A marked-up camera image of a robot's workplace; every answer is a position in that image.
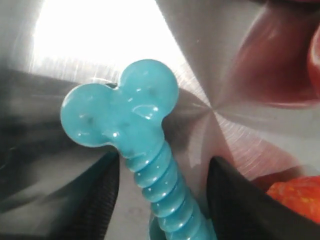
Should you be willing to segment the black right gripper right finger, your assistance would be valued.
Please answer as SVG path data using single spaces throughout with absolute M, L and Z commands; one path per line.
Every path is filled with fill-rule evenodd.
M 230 163 L 209 163 L 207 203 L 219 240 L 318 240 L 320 226 L 273 200 Z

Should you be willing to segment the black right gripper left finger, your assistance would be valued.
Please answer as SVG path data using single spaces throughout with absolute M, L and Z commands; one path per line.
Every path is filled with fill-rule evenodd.
M 120 186 L 120 156 L 106 153 L 96 163 L 100 173 L 58 240 L 103 240 L 115 209 Z

